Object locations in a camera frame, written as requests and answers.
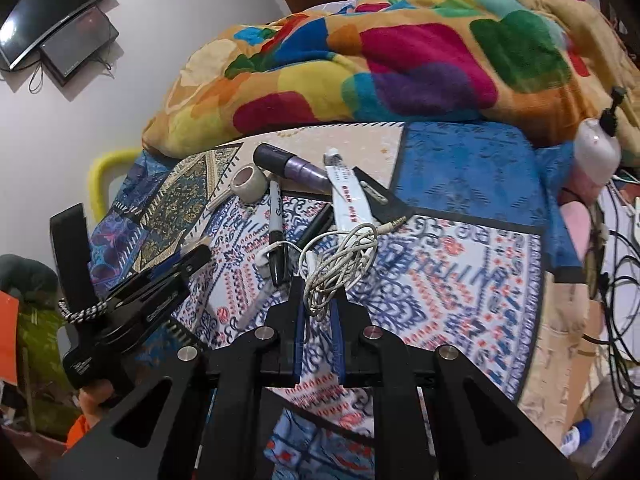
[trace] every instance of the black pen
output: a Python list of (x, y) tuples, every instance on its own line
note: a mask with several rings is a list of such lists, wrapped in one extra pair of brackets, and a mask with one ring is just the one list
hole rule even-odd
[[(274, 178), (270, 183), (271, 211), (269, 215), (269, 244), (284, 240), (282, 227), (282, 193), (280, 184)], [(274, 286), (287, 280), (287, 248), (280, 246), (269, 253), (269, 272)]]
[(304, 249), (305, 246), (316, 236), (327, 232), (329, 230), (329, 227), (331, 227), (331, 224), (333, 223), (334, 207), (329, 202), (320, 210), (320, 212), (314, 217), (314, 219), (309, 222), (309, 225), (306, 226), (306, 229), (300, 235), (300, 238), (296, 242), (296, 245), (300, 249)]

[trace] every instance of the white spray bottle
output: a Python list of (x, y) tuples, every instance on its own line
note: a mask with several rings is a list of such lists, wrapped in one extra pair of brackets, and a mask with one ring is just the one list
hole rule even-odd
[[(611, 108), (602, 112), (600, 120), (585, 119), (578, 126), (574, 140), (574, 166), (566, 188), (578, 195), (587, 206), (596, 202), (600, 191), (620, 165), (616, 108), (625, 95), (625, 89), (614, 86), (611, 91)], [(566, 200), (567, 195), (561, 194), (561, 203), (570, 202), (574, 198)]]

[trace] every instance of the black clamp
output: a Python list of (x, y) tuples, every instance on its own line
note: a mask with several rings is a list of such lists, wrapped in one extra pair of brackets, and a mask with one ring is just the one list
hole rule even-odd
[(51, 219), (51, 241), (65, 293), (60, 311), (67, 323), (56, 334), (60, 360), (75, 388), (110, 380), (116, 392), (112, 404), (134, 386), (124, 371), (123, 357), (168, 322), (189, 295), (189, 278), (210, 260), (211, 252), (207, 246), (197, 246), (184, 256), (174, 254), (130, 276), (99, 301), (87, 267), (89, 245), (82, 205)]
[[(181, 348), (57, 462), (52, 480), (80, 480), (88, 470), (95, 480), (187, 480), (200, 445), (196, 478), (254, 478), (260, 392), (300, 380), (302, 295), (295, 278), (289, 300), (269, 309), (264, 326), (221, 349)], [(555, 446), (457, 348), (404, 345), (373, 326), (344, 290), (330, 315), (341, 383), (374, 389), (377, 479), (432, 479), (436, 471), (442, 480), (576, 478)]]

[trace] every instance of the white wall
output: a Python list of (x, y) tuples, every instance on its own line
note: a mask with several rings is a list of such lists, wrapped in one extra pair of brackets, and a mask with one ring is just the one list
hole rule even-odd
[(45, 74), (32, 95), (32, 70), (0, 76), (0, 254), (52, 266), (49, 218), (77, 202), (90, 217), (92, 160), (140, 145), (142, 128), (198, 47), (234, 23), (282, 16), (275, 0), (105, 0), (101, 7), (120, 32), (109, 55), (113, 79), (94, 63), (63, 89)]

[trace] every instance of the blue patterned cloth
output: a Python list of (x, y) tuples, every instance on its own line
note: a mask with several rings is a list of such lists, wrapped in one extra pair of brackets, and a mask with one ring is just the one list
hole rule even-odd
[(264, 450), (275, 464), (272, 480), (373, 480), (374, 453), (284, 410)]
[(153, 158), (142, 151), (120, 186), (107, 216), (90, 238), (89, 265), (96, 294), (104, 297), (129, 273), (148, 231), (140, 225), (140, 216), (176, 161)]
[(507, 124), (412, 123), (392, 191), (417, 208), (543, 226), (551, 267), (581, 267), (556, 201), (573, 152), (572, 142), (533, 150)]

